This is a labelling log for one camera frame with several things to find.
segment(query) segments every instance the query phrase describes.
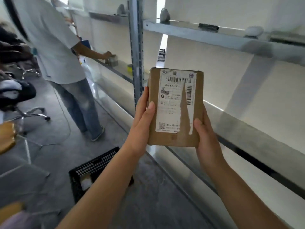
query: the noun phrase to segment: barcode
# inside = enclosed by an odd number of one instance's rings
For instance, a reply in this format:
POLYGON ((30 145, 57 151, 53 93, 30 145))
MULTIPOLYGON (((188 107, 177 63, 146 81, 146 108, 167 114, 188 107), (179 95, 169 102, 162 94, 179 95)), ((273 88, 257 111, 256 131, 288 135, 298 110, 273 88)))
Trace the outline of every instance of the barcode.
POLYGON ((185 83, 190 84, 192 79, 189 78, 178 78, 178 77, 171 77, 171 76, 166 76, 165 81, 169 82, 177 82, 181 83, 182 81, 185 81, 185 83))
POLYGON ((159 122, 159 129, 165 129, 165 123, 160 123, 159 122))
POLYGON ((192 86, 187 85, 186 88, 186 104, 191 105, 192 86))

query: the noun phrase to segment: metal upright post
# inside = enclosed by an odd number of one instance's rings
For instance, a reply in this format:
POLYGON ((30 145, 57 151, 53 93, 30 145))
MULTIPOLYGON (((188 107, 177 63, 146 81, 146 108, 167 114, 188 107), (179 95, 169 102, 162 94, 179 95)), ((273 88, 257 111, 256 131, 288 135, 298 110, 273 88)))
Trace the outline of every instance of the metal upright post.
POLYGON ((143 8, 142 0, 128 0, 130 46, 135 105, 143 91, 143 8))

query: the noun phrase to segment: white t-shirt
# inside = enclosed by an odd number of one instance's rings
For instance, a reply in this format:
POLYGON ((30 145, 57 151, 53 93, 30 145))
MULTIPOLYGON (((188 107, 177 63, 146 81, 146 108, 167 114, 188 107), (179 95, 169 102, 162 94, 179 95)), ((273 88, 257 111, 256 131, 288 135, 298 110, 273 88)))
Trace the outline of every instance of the white t-shirt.
POLYGON ((29 41, 37 49, 44 79, 70 84, 85 79, 77 57, 71 52, 79 39, 63 16, 45 0, 12 0, 29 41))

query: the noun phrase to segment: person in white t-shirt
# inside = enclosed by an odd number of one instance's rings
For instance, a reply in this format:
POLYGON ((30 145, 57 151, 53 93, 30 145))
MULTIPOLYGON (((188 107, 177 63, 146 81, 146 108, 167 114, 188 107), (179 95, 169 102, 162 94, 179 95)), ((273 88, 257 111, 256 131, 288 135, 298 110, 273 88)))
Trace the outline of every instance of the person in white t-shirt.
POLYGON ((84 46, 63 16, 45 0, 4 1, 21 34, 35 46, 42 77, 57 90, 80 131, 88 131, 91 140, 97 140, 105 129, 99 123, 84 70, 71 49, 94 59, 106 59, 111 53, 100 54, 84 46))

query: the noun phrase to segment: black strap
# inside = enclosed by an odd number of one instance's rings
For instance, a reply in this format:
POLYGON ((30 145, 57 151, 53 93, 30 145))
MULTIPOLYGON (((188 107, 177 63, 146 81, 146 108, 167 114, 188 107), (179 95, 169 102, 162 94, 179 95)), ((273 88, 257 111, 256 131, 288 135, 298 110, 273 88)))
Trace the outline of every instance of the black strap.
POLYGON ((19 20, 19 17, 18 17, 18 14, 17 14, 17 11, 16 11, 16 8, 12 2, 12 0, 3 0, 4 1, 4 4, 6 5, 6 8, 7 8, 7 11, 9 12, 9 15, 13 21, 13 23, 15 24, 15 26, 17 27, 17 29, 19 30, 20 34, 27 40, 29 41, 28 39, 28 36, 19 20))

